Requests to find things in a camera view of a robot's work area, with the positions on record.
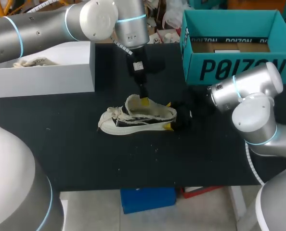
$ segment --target red object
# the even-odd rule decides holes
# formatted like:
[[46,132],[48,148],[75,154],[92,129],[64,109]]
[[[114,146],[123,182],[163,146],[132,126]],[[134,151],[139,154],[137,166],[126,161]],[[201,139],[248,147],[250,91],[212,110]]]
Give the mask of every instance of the red object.
[[178,29],[176,29],[176,32],[177,32],[177,34],[178,34],[179,36],[181,36],[182,29],[181,29],[181,28],[178,28]]
[[197,190],[194,190],[192,192],[185,192],[184,188],[181,188],[181,193],[184,196],[184,198],[187,199],[187,198],[190,198],[190,197],[193,197],[193,196],[198,196],[198,195],[201,195],[203,193],[210,192],[210,191],[215,190],[215,189],[222,188],[222,187],[223,186],[212,186],[212,187],[197,189]]

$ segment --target cable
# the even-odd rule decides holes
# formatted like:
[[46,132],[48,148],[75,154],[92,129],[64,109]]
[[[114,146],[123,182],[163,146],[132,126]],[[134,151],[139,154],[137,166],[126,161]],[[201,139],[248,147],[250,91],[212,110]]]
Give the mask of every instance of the cable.
[[48,6],[54,2],[57,2],[58,0],[47,0],[45,2],[43,2],[42,4],[34,7],[33,9],[29,10],[27,13],[34,13],[36,11],[39,11],[40,9],[44,8],[45,6]]
[[249,162],[249,165],[250,165],[250,168],[255,176],[255,178],[258,180],[258,182],[261,184],[261,185],[264,185],[265,183],[262,181],[262,179],[259,177],[258,173],[256,172],[254,166],[253,166],[253,163],[252,163],[252,160],[251,160],[251,157],[250,157],[250,152],[249,152],[249,147],[248,147],[248,144],[245,142],[245,148],[246,148],[246,154],[247,154],[247,159],[248,159],[248,162]]
[[123,44],[117,42],[115,39],[112,38],[112,36],[110,37],[110,39],[113,41],[113,43],[115,45],[117,45],[119,48],[121,48],[124,52],[128,53],[129,55],[133,55],[133,52],[131,50],[129,50],[127,47],[125,47]]

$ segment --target robotic arm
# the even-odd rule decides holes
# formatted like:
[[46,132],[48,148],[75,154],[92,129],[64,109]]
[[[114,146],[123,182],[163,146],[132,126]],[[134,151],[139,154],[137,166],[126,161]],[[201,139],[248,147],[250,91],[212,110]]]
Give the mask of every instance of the robotic arm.
[[286,125],[276,123],[273,111],[273,98],[283,91],[283,84],[273,63],[247,70],[209,90],[220,111],[234,109],[233,124],[253,152],[286,157]]
[[50,12],[0,18],[0,63],[71,41],[100,41],[116,30],[129,49],[148,43],[141,0],[90,0]]

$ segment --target tiled floor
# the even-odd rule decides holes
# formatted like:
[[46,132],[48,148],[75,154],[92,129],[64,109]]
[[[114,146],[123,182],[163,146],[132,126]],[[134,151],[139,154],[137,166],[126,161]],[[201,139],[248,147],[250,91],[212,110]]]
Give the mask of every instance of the tiled floor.
[[124,215],[119,190],[62,192],[68,200],[65,231],[235,231],[227,188],[176,205]]

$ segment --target black tablecloth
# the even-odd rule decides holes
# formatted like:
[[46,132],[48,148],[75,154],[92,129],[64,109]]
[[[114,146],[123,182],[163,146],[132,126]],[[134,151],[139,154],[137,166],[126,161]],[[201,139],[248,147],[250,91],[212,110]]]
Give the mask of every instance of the black tablecloth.
[[[186,88],[179,45],[147,51],[166,62],[164,71],[148,77],[151,99],[179,100]],[[228,115],[216,113],[192,131],[97,132],[107,107],[121,106],[138,87],[113,44],[96,45],[95,67],[95,93],[0,99],[0,126],[29,146],[57,190],[258,184]],[[275,103],[277,121],[286,123],[286,86]],[[286,169],[284,158],[252,159],[263,181]]]

